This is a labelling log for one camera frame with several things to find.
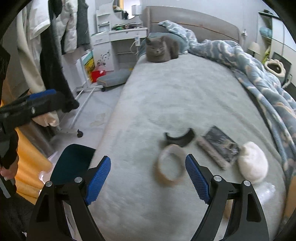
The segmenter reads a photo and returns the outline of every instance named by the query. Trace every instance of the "bedside lamp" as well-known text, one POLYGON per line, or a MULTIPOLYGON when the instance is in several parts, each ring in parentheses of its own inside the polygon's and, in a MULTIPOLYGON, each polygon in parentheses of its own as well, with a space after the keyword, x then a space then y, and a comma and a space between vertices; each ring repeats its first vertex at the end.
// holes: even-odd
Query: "bedside lamp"
POLYGON ((252 42, 250 44, 250 46, 248 47, 248 49, 253 52, 253 55, 252 55, 253 57, 255 56, 255 53, 261 55, 260 54, 260 45, 255 42, 252 42))
POLYGON ((142 14, 142 5, 133 5, 131 6, 131 14, 133 16, 139 16, 142 14))

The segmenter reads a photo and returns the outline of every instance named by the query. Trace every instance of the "blue gripper pad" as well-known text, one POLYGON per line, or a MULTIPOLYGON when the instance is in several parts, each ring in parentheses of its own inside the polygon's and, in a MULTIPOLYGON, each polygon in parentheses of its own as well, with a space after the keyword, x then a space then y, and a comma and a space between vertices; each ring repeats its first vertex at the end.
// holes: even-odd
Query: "blue gripper pad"
POLYGON ((46 90, 46 91, 43 91, 43 92, 31 94, 31 95, 29 95, 28 99, 29 100, 37 99, 37 98, 40 98, 40 97, 43 97, 43 96, 46 96, 46 95, 52 95, 52 94, 55 94, 55 93, 56 93, 56 91, 54 89, 50 89, 50 90, 46 90))
POLYGON ((87 205, 90 205, 98 198, 104 182, 111 169, 111 160, 109 157, 101 160, 102 164, 94 175, 87 187, 86 198, 84 199, 87 205))
POLYGON ((194 162, 195 160, 193 160, 188 155, 185 159, 186 170, 190 176, 190 179, 195 187, 199 198, 209 205, 211 199, 209 185, 194 162))

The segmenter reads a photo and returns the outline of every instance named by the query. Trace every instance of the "gray cat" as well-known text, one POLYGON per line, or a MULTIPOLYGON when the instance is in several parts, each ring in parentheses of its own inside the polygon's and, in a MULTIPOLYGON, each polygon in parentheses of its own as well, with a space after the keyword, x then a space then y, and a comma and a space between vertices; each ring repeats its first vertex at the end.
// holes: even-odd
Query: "gray cat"
POLYGON ((178 58, 179 43, 169 36, 146 37, 146 57, 149 62, 163 63, 178 58))

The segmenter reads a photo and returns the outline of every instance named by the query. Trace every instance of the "black sleeve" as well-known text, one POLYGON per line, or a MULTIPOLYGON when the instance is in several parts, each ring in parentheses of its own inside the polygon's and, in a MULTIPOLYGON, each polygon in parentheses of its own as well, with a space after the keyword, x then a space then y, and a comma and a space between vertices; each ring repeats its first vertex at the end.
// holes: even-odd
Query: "black sleeve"
POLYGON ((6 169, 9 169, 10 165, 14 163, 17 158, 17 143, 18 143, 18 134, 16 131, 12 133, 9 140, 9 149, 4 155, 3 158, 0 157, 1 166, 6 169))

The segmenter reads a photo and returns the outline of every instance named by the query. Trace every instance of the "screw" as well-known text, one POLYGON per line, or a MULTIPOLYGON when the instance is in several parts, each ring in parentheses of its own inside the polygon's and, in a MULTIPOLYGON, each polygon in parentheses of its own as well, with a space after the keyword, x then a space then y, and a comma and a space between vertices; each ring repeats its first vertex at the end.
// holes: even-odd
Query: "screw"
POLYGON ((74 181, 75 181, 76 183, 81 183, 81 182, 82 182, 82 177, 76 177, 76 178, 74 179, 74 181))
POLYGON ((222 180, 222 177, 220 176, 214 176, 214 180, 217 182, 220 182, 222 180))
POLYGON ((45 183, 45 185, 46 185, 47 187, 51 187, 51 186, 52 186, 52 181, 47 181, 47 182, 45 183))
POLYGON ((251 183, 250 183, 249 181, 247 181, 247 180, 244 181, 244 184, 245 184, 246 186, 250 186, 250 185, 251 185, 251 183))

